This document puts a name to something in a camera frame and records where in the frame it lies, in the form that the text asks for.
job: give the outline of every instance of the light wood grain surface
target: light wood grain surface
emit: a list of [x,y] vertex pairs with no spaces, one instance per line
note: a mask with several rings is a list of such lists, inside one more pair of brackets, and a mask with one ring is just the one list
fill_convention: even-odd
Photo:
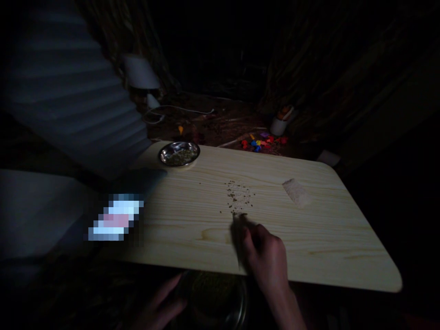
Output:
[[[158,152],[167,143],[153,144],[133,167],[168,171],[145,204],[143,247],[106,247],[103,256],[244,274],[229,231],[227,187],[235,181],[250,189],[250,203],[241,212],[283,240],[289,280],[389,292],[401,289],[397,267],[331,167],[200,146],[195,164],[175,169],[158,161]],[[282,187],[292,178],[312,196],[304,209],[297,208]]]

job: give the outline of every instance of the white lamp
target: white lamp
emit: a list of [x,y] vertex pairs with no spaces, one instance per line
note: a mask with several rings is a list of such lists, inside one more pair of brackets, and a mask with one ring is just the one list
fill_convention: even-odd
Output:
[[[157,89],[160,87],[150,63],[146,58],[135,54],[123,54],[128,84],[139,89]],[[147,105],[150,109],[157,108],[160,103],[148,93]]]

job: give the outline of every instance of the hand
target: hand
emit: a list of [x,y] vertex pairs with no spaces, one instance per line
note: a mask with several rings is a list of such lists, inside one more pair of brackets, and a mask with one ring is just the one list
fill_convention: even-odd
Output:
[[262,225],[245,227],[243,245],[249,267],[266,299],[290,290],[286,248],[279,237]]
[[179,283],[181,274],[167,281],[147,304],[145,309],[132,327],[133,330],[162,330],[174,317],[179,315],[187,306],[187,302],[177,299],[159,309],[161,303],[168,297]]
[[262,225],[244,229],[244,250],[255,280],[266,296],[281,330],[306,330],[295,294],[287,278],[287,256],[283,241]]

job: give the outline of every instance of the white cord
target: white cord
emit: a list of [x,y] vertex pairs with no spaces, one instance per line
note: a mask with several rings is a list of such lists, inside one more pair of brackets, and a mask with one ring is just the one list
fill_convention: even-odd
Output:
[[155,109],[166,107],[166,106],[167,107],[171,107],[171,108],[177,108],[177,109],[189,111],[189,112],[197,112],[197,113],[201,113],[201,114],[204,114],[204,115],[209,115],[210,113],[213,113],[215,111],[214,109],[212,109],[210,112],[201,112],[201,111],[197,111],[197,110],[189,110],[189,109],[185,109],[185,108],[181,108],[181,107],[176,107],[174,105],[159,105],[158,107],[155,107]]
[[[204,115],[209,115],[209,114],[211,114],[211,113],[213,113],[213,112],[215,111],[214,109],[212,109],[210,112],[201,112],[201,111],[189,110],[189,109],[185,109],[185,108],[177,107],[177,106],[174,106],[174,105],[159,105],[158,107],[155,107],[154,109],[158,109],[158,108],[162,108],[162,107],[177,108],[177,109],[181,109],[181,110],[185,110],[185,111],[189,111],[189,112],[197,112],[197,113],[201,113],[201,114],[204,114]],[[145,114],[149,114],[149,113],[150,113],[150,114],[153,114],[153,115],[157,115],[157,116],[160,116],[160,119],[159,119],[158,121],[155,121],[155,122],[149,122],[149,121],[146,121],[146,120],[144,120],[144,121],[145,121],[147,124],[150,124],[150,125],[159,124],[161,121],[164,120],[165,115],[161,115],[161,114],[155,113],[155,112],[153,112],[152,110],[153,110],[153,109],[149,109]]]

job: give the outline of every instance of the metal bowl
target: metal bowl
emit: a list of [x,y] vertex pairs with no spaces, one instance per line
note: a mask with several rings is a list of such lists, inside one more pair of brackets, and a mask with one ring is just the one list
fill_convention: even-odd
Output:
[[[195,155],[191,158],[190,161],[187,161],[185,163],[182,164],[178,164],[178,165],[172,165],[169,163],[169,159],[170,157],[182,150],[191,150],[193,152],[195,152]],[[167,144],[166,146],[164,146],[160,151],[159,151],[159,160],[167,165],[167,166],[172,166],[172,167],[178,167],[178,166],[186,166],[191,164],[193,161],[195,161],[197,159],[197,157],[200,155],[200,147],[198,145],[196,145],[195,143],[192,142],[173,142],[170,144]]]
[[211,275],[228,277],[233,279],[231,293],[218,310],[213,314],[208,312],[204,306],[217,302],[217,295],[210,301],[195,301],[193,295],[193,284],[198,276],[203,276],[208,272],[187,270],[183,273],[176,288],[176,297],[184,298],[188,301],[187,308],[178,315],[171,323],[173,330],[244,330],[247,326],[248,318],[248,289],[246,281],[242,276],[209,273]]

